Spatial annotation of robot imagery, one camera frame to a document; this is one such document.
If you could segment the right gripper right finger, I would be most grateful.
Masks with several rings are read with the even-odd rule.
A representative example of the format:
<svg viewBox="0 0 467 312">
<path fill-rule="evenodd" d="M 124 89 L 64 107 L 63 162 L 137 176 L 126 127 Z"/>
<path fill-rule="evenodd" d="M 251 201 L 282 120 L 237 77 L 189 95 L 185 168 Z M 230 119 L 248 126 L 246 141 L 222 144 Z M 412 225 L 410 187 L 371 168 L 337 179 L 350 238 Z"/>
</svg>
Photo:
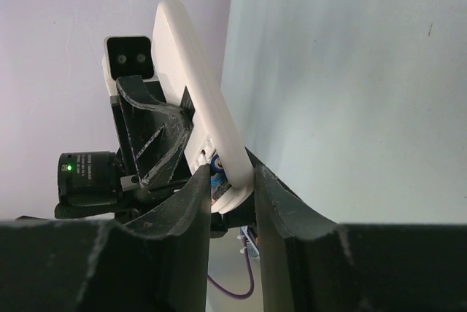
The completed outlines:
<svg viewBox="0 0 467 312">
<path fill-rule="evenodd" d="M 466 309 L 464 225 L 338 224 L 255 173 L 265 311 Z"/>
</svg>

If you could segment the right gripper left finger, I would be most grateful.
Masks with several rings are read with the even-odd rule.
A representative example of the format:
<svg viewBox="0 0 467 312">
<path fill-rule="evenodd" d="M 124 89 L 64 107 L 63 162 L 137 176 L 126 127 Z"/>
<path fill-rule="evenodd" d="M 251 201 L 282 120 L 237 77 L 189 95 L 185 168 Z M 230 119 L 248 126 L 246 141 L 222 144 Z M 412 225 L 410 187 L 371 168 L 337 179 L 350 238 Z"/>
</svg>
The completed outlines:
<svg viewBox="0 0 467 312">
<path fill-rule="evenodd" d="M 211 225 L 208 166 L 127 223 L 1 223 L 3 311 L 203 311 Z"/>
</svg>

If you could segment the red white remote control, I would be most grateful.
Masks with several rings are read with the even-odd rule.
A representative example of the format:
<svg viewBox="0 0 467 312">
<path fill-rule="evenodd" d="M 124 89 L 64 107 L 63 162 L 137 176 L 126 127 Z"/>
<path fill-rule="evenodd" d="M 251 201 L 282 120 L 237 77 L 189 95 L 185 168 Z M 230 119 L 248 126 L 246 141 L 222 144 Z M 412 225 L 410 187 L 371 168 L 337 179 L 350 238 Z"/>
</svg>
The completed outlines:
<svg viewBox="0 0 467 312">
<path fill-rule="evenodd" d="M 212 204 L 212 212 L 226 214 L 240 206 L 254 188 L 254 169 L 229 112 L 220 83 L 181 1 L 157 6 L 151 54 L 168 103 L 180 106 L 190 98 L 193 130 L 185 148 L 192 172 L 214 156 L 223 167 L 229 188 Z"/>
</svg>

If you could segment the blue battery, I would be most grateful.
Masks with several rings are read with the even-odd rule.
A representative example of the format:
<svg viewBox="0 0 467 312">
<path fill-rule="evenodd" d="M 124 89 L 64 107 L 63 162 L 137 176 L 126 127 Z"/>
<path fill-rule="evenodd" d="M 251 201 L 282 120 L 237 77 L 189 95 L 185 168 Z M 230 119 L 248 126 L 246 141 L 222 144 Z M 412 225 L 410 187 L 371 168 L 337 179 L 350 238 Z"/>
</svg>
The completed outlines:
<svg viewBox="0 0 467 312">
<path fill-rule="evenodd" d="M 210 164 L 212 175 L 225 173 L 219 154 L 215 154 L 210 160 L 209 164 Z"/>
</svg>

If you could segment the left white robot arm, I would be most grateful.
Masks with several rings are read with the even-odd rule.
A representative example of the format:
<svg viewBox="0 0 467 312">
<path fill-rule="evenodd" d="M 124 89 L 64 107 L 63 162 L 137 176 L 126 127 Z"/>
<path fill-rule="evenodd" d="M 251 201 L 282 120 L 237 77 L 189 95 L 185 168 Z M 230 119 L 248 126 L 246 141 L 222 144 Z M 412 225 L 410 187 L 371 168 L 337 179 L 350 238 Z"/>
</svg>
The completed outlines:
<svg viewBox="0 0 467 312">
<path fill-rule="evenodd" d="M 114 214 L 125 223 L 162 204 L 194 174 L 185 148 L 195 107 L 187 90 L 180 105 L 158 82 L 121 77 L 110 107 L 116 152 L 64 152 L 58 159 L 57 219 Z"/>
</svg>

